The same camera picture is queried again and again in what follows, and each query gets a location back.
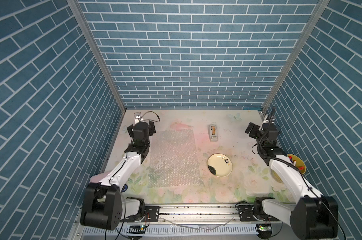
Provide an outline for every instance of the table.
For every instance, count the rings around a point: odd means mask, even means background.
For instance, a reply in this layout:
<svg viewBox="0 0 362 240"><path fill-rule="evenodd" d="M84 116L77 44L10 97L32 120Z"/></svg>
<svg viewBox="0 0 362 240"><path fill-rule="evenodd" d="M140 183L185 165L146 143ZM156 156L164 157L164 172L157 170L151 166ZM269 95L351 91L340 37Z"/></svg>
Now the table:
<svg viewBox="0 0 362 240"><path fill-rule="evenodd" d="M255 144L255 139L250 138L245 130L249 122L261 124L257 110L140 110L142 114L147 111L154 111L161 119L160 122L155 122L157 132L193 130L203 184L149 188L149 150L145 161L126 183L128 189L124 196L142 198L147 204L233 203L241 200L253 202L256 196L271 196L281 202L294 201L286 186L271 177L270 168L261 157L252 153L251 147ZM106 173L121 161L123 152L131 141L127 127L134 122L135 112L138 110L126 111ZM144 119L156 119L156 116L148 113ZM209 140L210 124L217 126L217 142ZM222 153L230 158L233 170L229 176L217 177L208 170L207 160L215 153Z"/></svg>

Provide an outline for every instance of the blue brick wallpaper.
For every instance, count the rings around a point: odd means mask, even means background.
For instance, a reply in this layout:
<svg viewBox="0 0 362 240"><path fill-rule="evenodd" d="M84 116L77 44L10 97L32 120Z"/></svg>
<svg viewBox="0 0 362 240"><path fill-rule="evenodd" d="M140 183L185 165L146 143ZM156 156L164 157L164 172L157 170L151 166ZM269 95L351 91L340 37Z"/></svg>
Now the blue brick wallpaper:
<svg viewBox="0 0 362 240"><path fill-rule="evenodd" d="M80 0L128 108L260 108L317 0Z"/></svg>
<svg viewBox="0 0 362 240"><path fill-rule="evenodd" d="M66 0L0 0L1 240L68 236L120 115Z"/></svg>
<svg viewBox="0 0 362 240"><path fill-rule="evenodd" d="M281 145L362 239L362 0L329 2L271 105Z"/></svg>

